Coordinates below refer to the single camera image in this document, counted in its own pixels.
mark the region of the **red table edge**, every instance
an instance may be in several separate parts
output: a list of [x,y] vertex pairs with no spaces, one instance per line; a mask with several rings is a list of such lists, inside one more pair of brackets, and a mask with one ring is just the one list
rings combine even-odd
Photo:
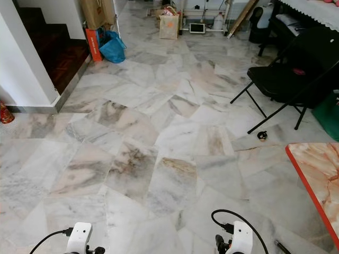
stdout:
[[332,225],[331,225],[329,219],[327,218],[327,216],[326,216],[326,214],[325,214],[325,211],[323,210],[322,205],[319,203],[319,201],[318,201],[316,195],[314,194],[314,192],[313,192],[313,190],[312,190],[310,184],[307,182],[306,177],[304,176],[304,174],[303,174],[303,172],[301,171],[301,169],[300,169],[300,167],[299,167],[299,165],[298,165],[296,159],[294,158],[292,152],[290,151],[289,145],[287,145],[287,146],[285,147],[285,151],[286,151],[288,157],[290,158],[290,160],[291,160],[293,166],[295,167],[295,169],[296,169],[296,171],[297,171],[297,173],[298,173],[298,175],[299,175],[299,177],[300,177],[302,183],[303,183],[304,186],[306,187],[306,190],[307,190],[308,194],[310,195],[310,197],[311,197],[311,199],[312,199],[314,205],[316,206],[316,208],[317,208],[317,210],[318,210],[320,216],[322,217],[322,219],[323,219],[323,221],[324,221],[324,224],[325,224],[325,226],[327,227],[327,230],[328,230],[330,236],[332,237],[332,239],[333,239],[333,241],[334,241],[334,243],[335,243],[337,249],[339,250],[339,239],[338,239],[338,236],[337,236],[337,234],[335,233],[335,231],[334,231],[334,229],[333,229],[333,227],[332,227]]

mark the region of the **orange-edged table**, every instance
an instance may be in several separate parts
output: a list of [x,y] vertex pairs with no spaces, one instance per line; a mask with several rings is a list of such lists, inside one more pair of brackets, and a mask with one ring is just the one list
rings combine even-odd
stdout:
[[294,143],[286,153],[339,250],[339,143]]

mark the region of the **orange box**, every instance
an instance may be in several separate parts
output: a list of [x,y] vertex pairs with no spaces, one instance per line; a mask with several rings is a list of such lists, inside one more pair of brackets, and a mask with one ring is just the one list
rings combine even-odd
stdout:
[[102,61],[102,56],[99,51],[99,44],[96,38],[96,30],[90,30],[86,28],[86,35],[88,44],[90,45],[90,51],[93,61]]

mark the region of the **white plastic bottle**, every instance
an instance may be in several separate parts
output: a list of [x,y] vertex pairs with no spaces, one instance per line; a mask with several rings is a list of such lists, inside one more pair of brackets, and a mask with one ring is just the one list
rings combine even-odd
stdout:
[[214,19],[213,30],[221,30],[223,22],[224,18],[222,17],[222,13],[219,12],[219,15]]

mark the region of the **staircase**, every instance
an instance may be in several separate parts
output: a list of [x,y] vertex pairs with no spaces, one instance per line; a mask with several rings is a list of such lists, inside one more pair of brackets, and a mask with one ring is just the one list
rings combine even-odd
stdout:
[[19,16],[59,94],[89,54],[86,40],[71,39],[66,24],[46,24],[41,8],[18,8]]

